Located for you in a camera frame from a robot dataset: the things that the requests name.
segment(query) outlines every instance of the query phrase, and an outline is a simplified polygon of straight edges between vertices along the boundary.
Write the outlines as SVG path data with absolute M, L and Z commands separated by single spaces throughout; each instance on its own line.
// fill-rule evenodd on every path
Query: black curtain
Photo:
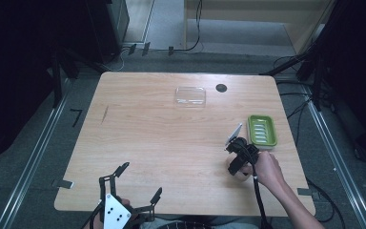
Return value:
M 366 130 L 366 1 L 348 1 L 347 5 L 324 46 L 326 81 Z M 353 140 L 366 151 L 366 133 Z
M 43 1 L 0 1 L 0 154 L 52 91 Z

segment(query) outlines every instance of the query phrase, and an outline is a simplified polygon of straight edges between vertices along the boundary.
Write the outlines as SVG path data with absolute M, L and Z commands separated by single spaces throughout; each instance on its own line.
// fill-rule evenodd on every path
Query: green tray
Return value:
M 277 144 L 275 124 L 267 115 L 251 115 L 248 117 L 249 140 L 259 149 L 273 149 Z

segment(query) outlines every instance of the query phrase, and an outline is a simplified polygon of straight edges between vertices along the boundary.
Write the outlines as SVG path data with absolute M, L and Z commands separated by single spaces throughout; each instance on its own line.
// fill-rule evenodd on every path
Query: gray floor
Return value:
M 178 47 L 179 45 L 177 40 L 181 37 L 180 31 L 169 30 L 167 33 L 162 32 L 160 36 L 162 36 L 163 40 L 160 37 L 156 37 L 157 32 L 154 29 L 156 13 L 159 13 L 158 16 L 163 15 L 164 18 L 171 18 L 165 16 L 162 14 L 162 10 L 159 10 L 166 6 L 168 2 L 166 0 L 155 1 L 152 26 L 148 31 L 146 40 L 151 42 L 151 49 L 165 49 L 169 46 Z M 277 37 L 277 40 L 273 41 L 272 44 L 284 44 L 281 46 L 289 47 L 285 45 L 288 44 L 288 38 L 285 39 L 284 34 L 275 37 Z M 227 37 L 225 43 L 230 42 L 232 40 Z M 107 64 L 107 67 L 123 72 L 252 74 L 264 73 L 272 69 L 274 65 L 286 60 L 284 58 L 276 62 L 279 57 L 292 55 L 291 51 L 287 50 L 287 48 L 284 51 L 281 49 L 282 47 L 278 50 L 270 50 L 268 51 L 269 53 L 260 54 L 260 52 L 252 50 L 252 45 L 255 43 L 251 43 L 245 53 L 234 53 L 235 49 L 232 49 L 230 45 L 226 45 L 224 42 L 216 43 L 218 43 L 221 50 L 215 48 L 213 52 L 210 48 L 207 51 L 207 42 L 203 41 L 204 48 L 201 47 L 201 53 L 176 52 L 171 56 L 168 56 L 166 52 L 159 51 L 149 51 L 147 55 L 143 56 L 142 51 L 137 50 L 131 55 L 124 53 L 122 60 L 113 61 Z M 64 104 L 63 112 L 53 129 L 51 139 L 43 152 L 41 160 L 38 161 L 38 166 L 28 192 L 21 199 L 20 207 L 13 211 L 15 218 L 9 223 L 11 228 L 79 228 L 90 214 L 86 212 L 56 211 L 53 208 L 53 202 L 57 189 L 51 187 L 52 181 L 61 178 L 65 173 L 72 149 L 100 78 L 100 75 L 92 69 L 81 64 L 78 66 L 80 67 L 81 74 L 78 79 L 71 81 L 70 93 Z M 289 69 L 285 73 L 289 77 L 294 78 L 295 70 Z M 282 74 L 277 75 L 277 81 L 282 76 Z M 302 92 L 301 86 L 294 84 L 279 84 L 278 89 L 281 94 Z M 299 95 L 282 95 L 283 106 L 288 115 L 301 105 L 304 100 L 305 98 Z M 38 137 L 49 119 L 52 112 L 52 102 L 53 96 L 51 95 L 41 104 L 37 113 L 24 127 L 12 146 L 0 156 L 0 218 L 13 188 L 28 163 Z M 346 162 L 351 176 L 354 178 L 356 186 L 366 202 L 366 162 L 356 159 L 353 145 L 345 135 L 336 116 L 329 108 L 322 108 L 321 113 L 325 117 L 326 124 L 333 135 L 337 148 L 341 152 L 342 158 Z M 76 113 L 71 112 L 70 109 L 83 110 L 81 118 L 74 127 L 72 125 L 76 119 Z M 296 136 L 299 135 L 297 150 L 306 177 L 328 193 L 344 217 L 346 228 L 362 228 L 350 199 L 345 192 L 344 185 L 339 179 L 338 171 L 335 170 L 335 165 L 315 125 L 312 113 L 305 109 L 300 122 L 298 122 L 299 115 L 296 114 L 289 118 L 289 123 L 294 138 L 296 139 Z M 331 215 L 332 208 L 325 198 L 315 198 L 315 208 L 318 219 L 326 219 Z M 286 218 L 274 218 L 272 219 L 272 224 L 274 228 L 292 228 L 291 223 Z M 341 228 L 338 215 L 335 215 L 332 220 L 325 222 L 324 225 L 326 228 Z
M 155 0 L 144 43 L 154 50 L 170 46 L 183 49 L 184 1 Z M 187 48 L 194 45 L 198 31 L 194 19 L 188 21 Z M 295 51 L 280 23 L 201 20 L 200 45 L 192 52 L 290 56 Z

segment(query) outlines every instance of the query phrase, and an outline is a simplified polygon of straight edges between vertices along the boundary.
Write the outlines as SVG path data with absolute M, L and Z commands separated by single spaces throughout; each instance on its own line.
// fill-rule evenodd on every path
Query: electrical cable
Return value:
M 311 84 L 307 84 L 307 83 L 302 83 L 302 82 L 299 82 L 299 81 L 278 81 L 275 83 L 275 85 L 279 85 L 279 84 L 296 84 L 296 85 L 304 85 L 304 86 L 307 86 L 307 87 L 313 87 L 313 85 Z
M 129 49 L 129 47 L 125 47 L 125 46 L 121 47 L 121 53 L 122 53 L 123 51 L 125 51 L 126 49 L 128 50 L 128 49 Z M 112 63 L 112 62 L 113 62 L 113 60 L 115 59 L 115 57 L 117 57 L 117 55 L 116 55 L 115 53 L 113 53 L 113 54 L 112 54 L 112 59 L 110 59 L 109 61 L 107 61 L 107 63 L 105 63 L 105 65 Z
M 85 223 L 83 224 L 83 226 L 81 227 L 81 229 L 85 228 L 85 226 L 87 224 L 89 224 L 89 228 L 93 229 L 93 222 L 94 222 L 94 218 L 96 217 L 96 215 L 99 213 L 99 211 L 103 208 L 103 203 L 100 202 L 99 204 L 97 204 L 96 208 L 94 208 L 94 210 L 91 212 L 91 215 L 88 217 L 88 219 L 85 221 Z
M 280 94 L 280 96 L 284 96 L 284 95 L 304 95 L 304 96 L 312 96 L 311 94 L 304 94 L 304 93 L 285 93 L 285 94 Z
M 311 182 L 307 177 L 305 177 L 307 179 L 307 182 L 309 185 L 313 186 L 314 188 L 317 189 L 317 191 L 322 195 L 324 196 L 329 202 L 330 204 L 332 205 L 332 208 L 337 212 L 339 218 L 340 218 L 340 221 L 341 221 L 341 226 L 343 229 L 346 228 L 346 225 L 344 223 L 344 218 L 343 216 L 341 215 L 341 212 L 340 210 L 338 209 L 337 205 L 332 201 L 332 199 L 329 197 L 329 195 L 323 190 L 321 189 L 319 186 L 315 185 L 313 182 Z
M 195 41 L 194 45 L 188 49 L 179 49 L 179 50 L 173 50 L 173 52 L 184 52 L 184 53 L 199 53 L 199 52 L 190 52 L 191 50 L 193 50 L 197 45 L 198 43 L 201 44 L 202 46 L 202 49 L 200 52 L 202 52 L 204 50 L 204 45 L 203 43 L 200 42 L 200 20 L 201 20 L 201 13 L 202 13 L 202 9 L 203 9 L 203 0 L 199 0 L 198 1 L 198 4 L 197 4 L 197 9 L 196 9 L 196 12 L 195 12 L 195 24 L 197 26 L 197 40 Z M 156 51 L 156 52 L 169 52 L 169 50 L 159 50 L 159 49 L 155 49 L 155 50 L 152 50 L 150 49 L 151 51 Z
M 284 59 L 284 58 L 289 58 L 289 60 L 291 60 L 291 59 L 296 59 L 297 60 L 297 55 L 288 55 L 288 56 L 281 56 L 281 57 L 279 57 L 279 58 L 277 58 L 274 62 L 273 62 L 273 69 L 275 69 L 275 64 L 279 61 L 279 60 L 281 60 L 281 59 Z M 291 68 L 294 70 L 294 71 L 298 71 L 296 68 L 294 68 L 294 66 L 291 66 Z
M 124 69 L 123 53 L 124 53 L 124 52 L 126 52 L 127 50 L 128 50 L 128 49 L 126 49 L 126 50 L 122 51 L 122 52 L 120 53 L 120 55 L 119 55 L 120 60 L 121 60 L 121 63 L 122 63 L 122 65 L 121 65 L 121 67 L 120 67 L 119 69 L 117 69 L 117 70 L 113 70 L 113 69 L 109 68 L 108 66 L 106 66 L 106 65 L 104 65 L 104 64 L 101 64 L 101 66 L 102 66 L 102 67 L 104 67 L 105 69 L 107 69 L 107 70 L 111 71 L 111 72 L 120 72 L 122 69 Z
M 261 229 L 273 229 L 272 225 L 267 221 L 266 213 L 264 211 L 264 205 L 263 205 L 263 201 L 261 199 L 260 189 L 259 189 L 259 186 L 258 186 L 257 172 L 256 172 L 256 168 L 254 166 L 255 163 L 254 163 L 253 158 L 251 157 L 251 153 L 249 153 L 248 149 L 246 149 L 246 147 L 244 147 L 241 144 L 238 144 L 238 143 L 235 143 L 235 142 L 232 142 L 231 144 L 238 145 L 239 147 L 244 149 L 246 154 L 247 154 L 247 158 L 250 159 L 249 162 L 252 165 L 252 171 L 253 171 L 253 177 L 254 177 L 254 192 L 255 192 L 255 195 L 256 195 L 257 205 L 259 207 L 260 216 L 261 216 Z
M 298 136 L 299 136 L 299 128 L 300 128 L 300 119 L 301 119 L 301 116 L 302 116 L 302 112 L 304 110 L 304 108 L 306 107 L 306 105 L 312 101 L 311 97 L 309 96 L 309 98 L 304 101 L 300 106 L 298 106 L 297 108 L 295 108 L 295 110 L 289 114 L 287 116 L 287 118 L 290 118 L 291 116 L 295 115 L 296 113 L 300 112 L 299 114 L 299 117 L 298 117 L 298 125 L 297 125 L 297 135 L 296 135 L 296 141 L 295 141 L 295 146 L 297 145 L 297 142 L 298 142 Z M 344 219 L 343 219 L 343 216 L 341 215 L 341 212 L 340 210 L 338 209 L 337 205 L 332 201 L 332 199 L 329 197 L 329 195 L 323 190 L 321 189 L 320 187 L 318 187 L 317 185 L 315 185 L 313 182 L 311 182 L 307 177 L 305 177 L 307 179 L 307 183 L 311 186 L 313 186 L 314 188 L 317 189 L 317 191 L 322 195 L 324 196 L 331 204 L 332 206 L 332 214 L 327 218 L 327 219 L 324 219 L 324 220 L 319 220 L 319 222 L 328 222 L 330 221 L 331 219 L 333 219 L 334 215 L 335 215 L 335 212 L 337 212 L 337 214 L 339 215 L 339 218 L 340 218 L 340 221 L 341 221 L 341 225 L 342 225 L 342 228 L 345 229 L 345 223 L 344 223 Z

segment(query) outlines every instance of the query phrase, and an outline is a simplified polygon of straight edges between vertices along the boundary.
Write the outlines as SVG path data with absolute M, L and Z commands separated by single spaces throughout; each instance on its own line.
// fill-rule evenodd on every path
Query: wooden table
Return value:
M 228 90 L 220 93 L 217 84 Z M 206 106 L 179 107 L 178 87 L 202 87 Z M 275 80 L 270 76 L 202 73 L 104 73 L 76 142 L 55 208 L 92 211 L 99 200 L 98 179 L 122 165 L 117 194 L 132 206 L 149 205 L 159 187 L 159 214 L 259 216 L 251 179 L 238 182 L 228 173 L 225 141 L 249 115 L 269 115 L 277 145 L 272 150 L 289 185 L 307 188 Z M 242 128 L 240 136 L 247 136 Z M 266 214 L 287 216 L 260 185 Z M 311 197 L 299 196 L 314 214 Z
M 187 45 L 187 20 L 195 19 L 199 0 L 184 0 L 183 45 Z M 283 23 L 295 53 L 304 52 L 321 24 L 332 12 L 334 0 L 207 0 L 201 19 Z

